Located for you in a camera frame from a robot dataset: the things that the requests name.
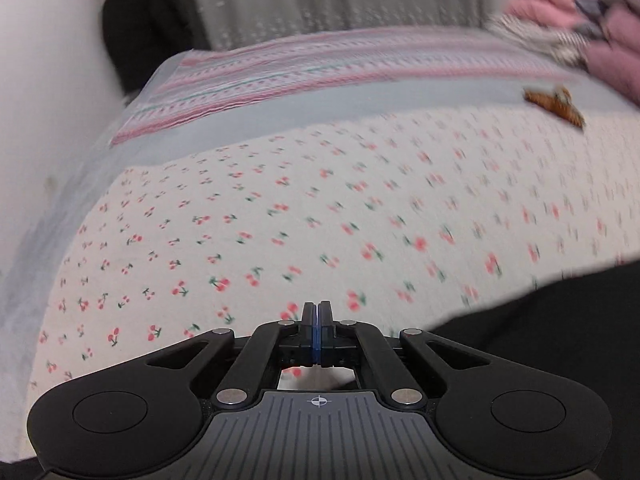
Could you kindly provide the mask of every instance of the circular cap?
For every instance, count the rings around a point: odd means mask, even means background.
[[[491,403],[495,420],[511,430],[542,433],[556,428],[566,416],[562,402],[533,390],[517,390],[501,394]]]
[[[394,391],[391,398],[399,404],[416,404],[422,400],[422,394],[412,388],[401,388]]]
[[[145,399],[129,392],[101,392],[78,402],[74,420],[93,433],[129,430],[146,417]]]
[[[223,404],[240,404],[246,400],[246,392],[238,388],[220,390],[216,395],[216,399]]]

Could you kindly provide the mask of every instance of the silver rivet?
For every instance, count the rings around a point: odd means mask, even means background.
[[[216,399],[223,404],[240,404],[246,400],[246,392],[238,388],[229,388],[219,391]]]
[[[422,400],[422,394],[412,388],[401,388],[394,391],[391,398],[398,404],[416,404]]]

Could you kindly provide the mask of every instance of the orange object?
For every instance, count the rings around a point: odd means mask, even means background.
[[[525,88],[524,99],[564,119],[576,128],[584,129],[584,117],[571,102],[571,94],[564,86],[557,86],[553,94]]]

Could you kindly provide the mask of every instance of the striped cloth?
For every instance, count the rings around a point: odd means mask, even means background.
[[[584,66],[582,54],[588,40],[565,28],[542,27],[508,14],[491,16],[484,28],[504,40],[551,57],[567,66]]]
[[[516,76],[566,79],[552,62],[483,30],[382,27],[269,41],[230,52],[192,51],[111,140],[306,90],[411,77]]]

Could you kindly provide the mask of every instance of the cherry print fabric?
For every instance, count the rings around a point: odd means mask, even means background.
[[[26,412],[63,381],[299,319],[305,301],[395,335],[630,258],[638,118],[586,120],[581,135],[532,107],[415,110],[129,168],[60,266]]]

